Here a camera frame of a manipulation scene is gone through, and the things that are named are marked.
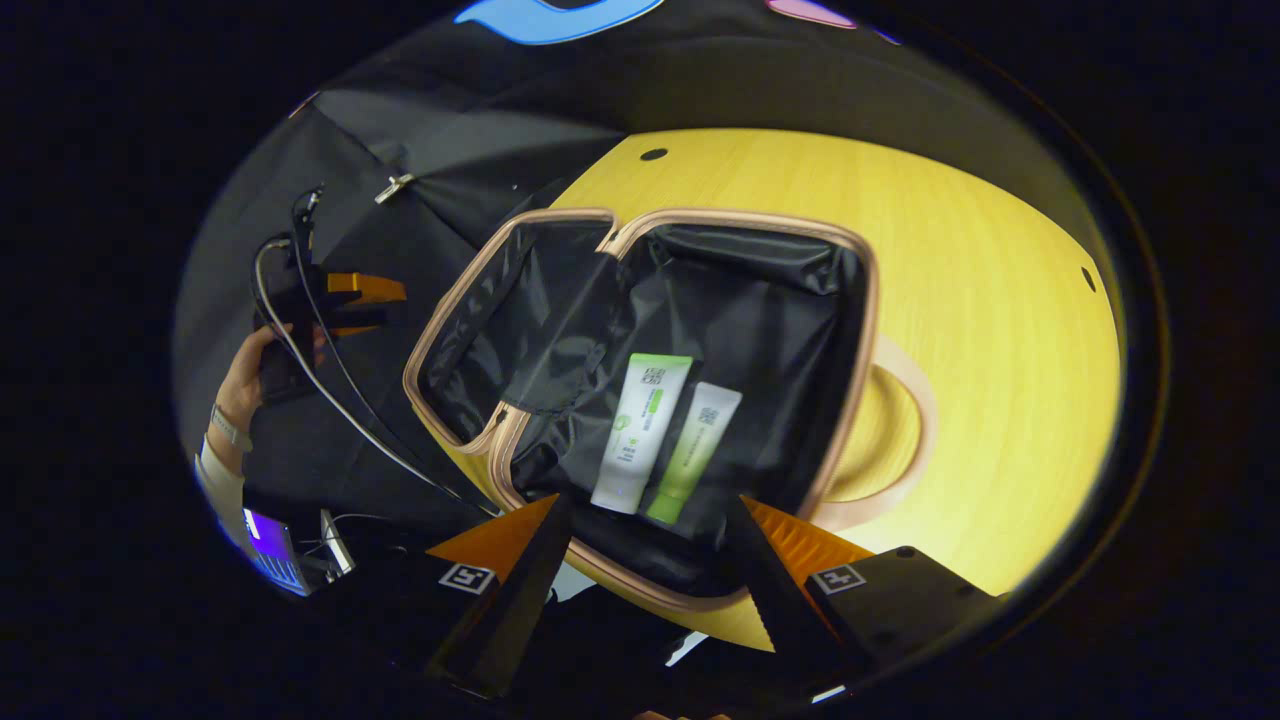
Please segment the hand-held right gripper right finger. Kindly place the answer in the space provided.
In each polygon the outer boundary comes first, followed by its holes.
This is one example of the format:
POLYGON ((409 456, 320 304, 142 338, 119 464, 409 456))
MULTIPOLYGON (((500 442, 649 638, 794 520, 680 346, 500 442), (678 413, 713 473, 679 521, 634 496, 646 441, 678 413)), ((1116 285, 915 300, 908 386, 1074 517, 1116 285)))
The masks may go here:
POLYGON ((913 546, 873 553, 748 496, 724 516, 724 547, 773 651, 814 691, 904 671, 1004 606, 913 546))

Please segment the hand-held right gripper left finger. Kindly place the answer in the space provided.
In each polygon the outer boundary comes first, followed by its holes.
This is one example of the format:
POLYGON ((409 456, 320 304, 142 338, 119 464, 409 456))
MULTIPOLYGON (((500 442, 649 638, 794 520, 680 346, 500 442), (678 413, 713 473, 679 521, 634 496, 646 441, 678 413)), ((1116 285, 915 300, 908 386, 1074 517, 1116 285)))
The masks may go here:
POLYGON ((429 550, 381 550, 330 587, 340 637, 403 673, 504 696, 571 539, 552 495, 429 550))

